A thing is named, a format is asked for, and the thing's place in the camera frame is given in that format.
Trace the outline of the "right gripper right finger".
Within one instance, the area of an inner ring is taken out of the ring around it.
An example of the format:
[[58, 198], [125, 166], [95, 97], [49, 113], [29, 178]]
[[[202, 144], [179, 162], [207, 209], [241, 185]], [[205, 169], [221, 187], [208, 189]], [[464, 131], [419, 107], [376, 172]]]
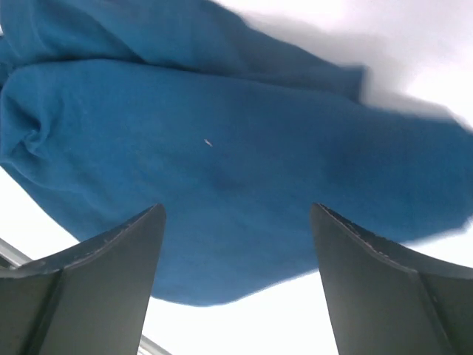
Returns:
[[470, 354], [472, 270], [313, 204], [311, 226], [340, 354]]

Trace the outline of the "blue t-shirt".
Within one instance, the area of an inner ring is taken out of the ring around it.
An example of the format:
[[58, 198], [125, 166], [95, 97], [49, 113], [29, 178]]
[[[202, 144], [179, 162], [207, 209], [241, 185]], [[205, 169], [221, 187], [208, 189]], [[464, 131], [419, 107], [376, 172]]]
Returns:
[[3, 1], [1, 28], [1, 167], [78, 240], [162, 203], [157, 298], [315, 269], [313, 203], [398, 242], [472, 216], [470, 132], [212, 1]]

